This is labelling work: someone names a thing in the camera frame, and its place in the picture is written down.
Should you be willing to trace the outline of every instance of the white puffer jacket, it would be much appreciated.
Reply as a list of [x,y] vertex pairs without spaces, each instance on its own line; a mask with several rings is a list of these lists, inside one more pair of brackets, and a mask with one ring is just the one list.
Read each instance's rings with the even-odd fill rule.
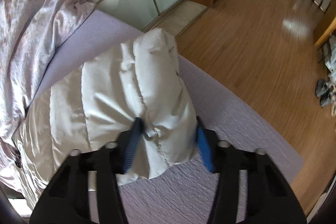
[[144,120],[146,135],[119,185],[190,160],[196,115],[178,71],[174,37],[154,29],[85,62],[36,98],[14,135],[28,205],[35,206],[70,150],[98,150],[135,117]]

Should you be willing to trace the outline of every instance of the screw head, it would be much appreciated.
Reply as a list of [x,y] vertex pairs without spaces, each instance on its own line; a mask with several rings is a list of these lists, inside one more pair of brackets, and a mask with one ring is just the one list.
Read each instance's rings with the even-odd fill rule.
[[79,149],[73,149],[70,151],[70,156],[71,157],[77,157],[78,155],[80,155],[82,152]]
[[116,142],[108,142],[105,147],[107,149],[112,149],[112,148],[116,148],[118,146],[118,144]]
[[231,146],[231,144],[228,141],[219,141],[218,146],[223,147],[223,148],[228,148]]
[[266,154],[266,151],[262,148],[257,148],[255,150],[255,152],[258,154],[258,155],[265,155]]

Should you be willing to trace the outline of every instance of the wooden floor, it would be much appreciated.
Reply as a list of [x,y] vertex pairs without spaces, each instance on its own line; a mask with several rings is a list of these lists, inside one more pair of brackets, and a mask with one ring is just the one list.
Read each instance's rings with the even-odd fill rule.
[[305,160],[292,183],[309,213],[336,170],[336,118],[314,96],[310,0],[219,0],[178,39],[179,52],[268,121]]

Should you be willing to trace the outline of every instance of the shoe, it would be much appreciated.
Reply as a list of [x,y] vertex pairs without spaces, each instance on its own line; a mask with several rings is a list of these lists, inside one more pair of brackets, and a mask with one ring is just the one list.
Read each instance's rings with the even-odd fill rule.
[[334,90],[334,87],[331,86],[328,89],[328,91],[321,96],[321,98],[320,98],[320,106],[321,107],[325,107],[325,106],[327,106],[331,103],[331,99],[333,97],[333,90]]
[[323,94],[325,94],[328,91],[328,88],[330,88],[329,82],[324,79],[319,79],[316,83],[315,88],[316,97],[320,98]]

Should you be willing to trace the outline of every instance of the mattress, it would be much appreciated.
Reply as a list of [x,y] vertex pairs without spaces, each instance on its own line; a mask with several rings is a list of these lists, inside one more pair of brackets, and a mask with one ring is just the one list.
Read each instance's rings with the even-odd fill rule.
[[[39,96],[85,61],[109,47],[136,38],[141,32],[99,10],[60,46],[48,65]],[[254,110],[208,74],[179,56],[180,77],[188,89],[197,115],[204,125],[215,130],[222,140],[236,148],[254,151],[264,148],[291,182],[303,165],[302,158]],[[141,179],[120,187],[129,223],[206,223],[214,198],[218,176],[206,171],[198,156],[174,165],[152,180]],[[241,172],[237,220],[244,219],[246,174]],[[91,218],[99,222],[96,193],[89,193]]]

